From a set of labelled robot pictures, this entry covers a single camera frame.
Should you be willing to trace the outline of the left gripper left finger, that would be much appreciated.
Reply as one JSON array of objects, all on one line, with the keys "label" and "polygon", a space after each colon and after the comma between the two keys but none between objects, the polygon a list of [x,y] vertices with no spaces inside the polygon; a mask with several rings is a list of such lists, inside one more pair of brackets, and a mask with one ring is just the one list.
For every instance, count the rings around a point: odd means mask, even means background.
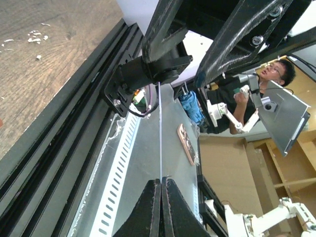
[{"label": "left gripper left finger", "polygon": [[160,224],[161,183],[149,180],[131,214],[115,237],[157,237]]}]

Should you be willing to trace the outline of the white robot arm lower right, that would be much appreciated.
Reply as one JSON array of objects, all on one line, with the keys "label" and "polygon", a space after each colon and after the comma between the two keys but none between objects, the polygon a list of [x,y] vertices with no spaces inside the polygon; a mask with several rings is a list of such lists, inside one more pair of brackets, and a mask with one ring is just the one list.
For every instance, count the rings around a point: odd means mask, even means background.
[{"label": "white robot arm lower right", "polygon": [[[171,48],[184,38],[179,31],[164,38],[182,3],[160,0],[145,33],[142,44],[143,61],[152,63],[161,59]],[[307,222],[307,229],[302,237],[316,235],[316,219],[302,203],[293,203],[289,198],[281,198],[279,205],[268,213],[256,217],[252,214],[234,214],[229,205],[224,206],[225,218],[230,237],[262,237],[271,227],[280,222],[301,216]]]}]

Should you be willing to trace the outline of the right arm base motor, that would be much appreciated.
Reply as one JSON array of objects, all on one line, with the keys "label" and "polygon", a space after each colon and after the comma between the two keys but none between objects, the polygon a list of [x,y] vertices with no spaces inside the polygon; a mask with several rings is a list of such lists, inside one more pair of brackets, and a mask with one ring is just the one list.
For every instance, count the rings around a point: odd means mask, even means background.
[{"label": "right arm base motor", "polygon": [[118,65],[101,89],[101,95],[111,109],[125,117],[132,94],[150,84],[166,84],[178,79],[193,57],[188,55],[180,42],[155,62],[145,63],[141,56]]}]

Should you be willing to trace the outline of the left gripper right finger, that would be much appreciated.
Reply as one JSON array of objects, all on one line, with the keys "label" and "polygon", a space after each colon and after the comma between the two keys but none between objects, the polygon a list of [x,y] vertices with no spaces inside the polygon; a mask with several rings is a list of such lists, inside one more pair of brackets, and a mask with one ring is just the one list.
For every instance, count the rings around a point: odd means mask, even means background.
[{"label": "left gripper right finger", "polygon": [[160,235],[162,237],[208,237],[175,181],[163,177],[161,184]]}]

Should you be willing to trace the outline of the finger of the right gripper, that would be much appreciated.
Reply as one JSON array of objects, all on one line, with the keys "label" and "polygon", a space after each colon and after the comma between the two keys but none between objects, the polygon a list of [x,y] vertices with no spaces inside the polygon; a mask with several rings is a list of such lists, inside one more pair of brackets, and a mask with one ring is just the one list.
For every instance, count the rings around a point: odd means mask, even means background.
[{"label": "finger of the right gripper", "polygon": [[291,0],[240,0],[203,57],[195,87],[253,61],[291,4]]},{"label": "finger of the right gripper", "polygon": [[184,38],[186,23],[176,19],[184,4],[182,0],[160,0],[156,6],[142,41],[142,59],[145,63],[159,60]]}]

